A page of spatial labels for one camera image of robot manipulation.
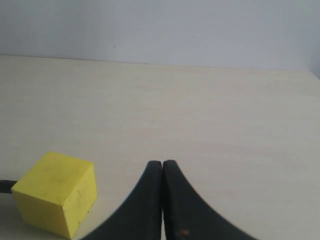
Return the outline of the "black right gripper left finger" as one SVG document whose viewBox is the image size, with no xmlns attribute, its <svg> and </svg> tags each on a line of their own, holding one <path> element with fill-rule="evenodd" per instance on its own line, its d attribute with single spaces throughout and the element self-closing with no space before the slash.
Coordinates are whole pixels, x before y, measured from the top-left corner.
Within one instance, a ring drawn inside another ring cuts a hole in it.
<svg viewBox="0 0 320 240">
<path fill-rule="evenodd" d="M 85 240 L 159 240 L 162 232 L 162 163 L 149 161 L 121 206 Z"/>
</svg>

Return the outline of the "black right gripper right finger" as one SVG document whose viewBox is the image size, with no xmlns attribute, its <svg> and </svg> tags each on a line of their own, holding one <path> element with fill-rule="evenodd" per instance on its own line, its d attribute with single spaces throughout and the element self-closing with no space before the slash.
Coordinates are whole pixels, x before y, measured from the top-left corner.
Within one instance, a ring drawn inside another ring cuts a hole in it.
<svg viewBox="0 0 320 240">
<path fill-rule="evenodd" d="M 162 210 L 168 240 L 253 240 L 211 208 L 174 160 L 163 162 Z"/>
</svg>

